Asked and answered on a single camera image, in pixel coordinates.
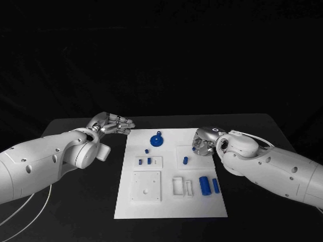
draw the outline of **gray table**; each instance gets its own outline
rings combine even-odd
[[[267,139],[277,147],[295,149],[267,114],[127,117],[137,129],[199,128],[218,126]],[[44,136],[84,127],[91,118],[57,119]],[[214,155],[228,218],[114,219],[126,150],[124,135],[107,135],[101,142],[111,147],[106,162],[70,172],[54,184],[46,209],[28,230],[10,241],[323,241],[323,215],[233,175]],[[0,228],[0,241],[13,235],[38,214],[49,188]],[[25,199],[0,205],[0,220]]]

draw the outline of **robotic hand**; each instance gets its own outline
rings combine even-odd
[[[0,153],[0,204],[36,193],[64,175],[106,161],[111,148],[100,143],[106,134],[130,134],[133,120],[100,113],[87,125],[15,145]]]
[[[270,146],[258,145],[253,138]],[[215,150],[225,169],[245,176],[269,191],[323,209],[323,165],[273,146],[257,136],[217,127],[198,129],[194,152],[209,156]]]

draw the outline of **screw hole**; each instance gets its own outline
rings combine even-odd
[[[31,166],[31,165],[26,166],[26,172],[28,172],[28,173],[32,172],[32,166]]]

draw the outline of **black background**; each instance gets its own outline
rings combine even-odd
[[[323,1],[0,1],[0,152],[103,111],[267,113],[323,164]]]

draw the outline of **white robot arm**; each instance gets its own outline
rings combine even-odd
[[[233,174],[245,176],[277,195],[323,209],[323,165],[267,141],[270,147],[260,146],[250,136],[217,127],[199,128],[194,152],[208,156],[217,150]]]
[[[106,112],[87,125],[59,135],[31,140],[0,153],[0,204],[45,189],[64,175],[98,158],[111,148],[100,143],[106,134],[130,134],[133,120]]]

